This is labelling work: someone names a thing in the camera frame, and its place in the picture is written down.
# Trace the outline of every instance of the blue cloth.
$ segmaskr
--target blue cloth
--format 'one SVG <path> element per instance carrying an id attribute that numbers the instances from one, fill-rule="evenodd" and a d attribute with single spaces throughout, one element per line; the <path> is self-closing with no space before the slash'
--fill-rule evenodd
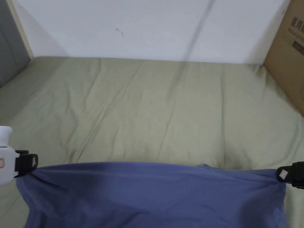
<path id="1" fill-rule="evenodd" d="M 38 168 L 17 179 L 26 228 L 285 226 L 275 170 L 225 171 L 154 163 Z"/>

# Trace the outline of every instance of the white label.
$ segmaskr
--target white label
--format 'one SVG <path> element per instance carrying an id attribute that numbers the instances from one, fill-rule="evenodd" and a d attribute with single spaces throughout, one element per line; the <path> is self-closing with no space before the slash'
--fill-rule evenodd
<path id="1" fill-rule="evenodd" d="M 282 172 L 280 173 L 280 177 L 285 180 L 286 176 L 287 176 L 288 172 L 286 170 L 282 170 Z"/>

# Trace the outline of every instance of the gray headboard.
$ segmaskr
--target gray headboard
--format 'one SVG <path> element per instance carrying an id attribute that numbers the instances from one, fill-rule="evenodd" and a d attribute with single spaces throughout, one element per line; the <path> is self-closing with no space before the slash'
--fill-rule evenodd
<path id="1" fill-rule="evenodd" d="M 30 62 L 6 0 L 0 0 L 0 87 Z"/>

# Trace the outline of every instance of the mattress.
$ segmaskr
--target mattress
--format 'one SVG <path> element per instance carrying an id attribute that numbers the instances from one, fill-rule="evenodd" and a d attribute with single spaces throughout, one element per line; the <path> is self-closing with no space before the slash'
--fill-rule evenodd
<path id="1" fill-rule="evenodd" d="M 39 166 L 93 161 L 264 169 L 304 161 L 303 121 L 263 66 L 39 57 L 0 89 L 10 145 Z M 288 186 L 290 227 L 303 227 L 304 191 Z M 28 209 L 0 186 L 3 227 Z"/>

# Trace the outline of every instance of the black clamp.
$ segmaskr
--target black clamp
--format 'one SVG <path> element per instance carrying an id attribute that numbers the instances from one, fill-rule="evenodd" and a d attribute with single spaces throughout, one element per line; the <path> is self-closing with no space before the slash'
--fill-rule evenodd
<path id="1" fill-rule="evenodd" d="M 293 187 L 304 189 L 304 161 L 295 162 L 290 166 L 282 166 L 277 169 L 277 180 Z"/>
<path id="2" fill-rule="evenodd" d="M 22 177 L 37 168 L 37 154 L 30 154 L 28 150 L 16 150 L 16 153 L 19 153 L 20 157 L 17 157 L 15 161 L 15 171 L 18 172 L 18 175 L 15 176 L 15 178 Z"/>

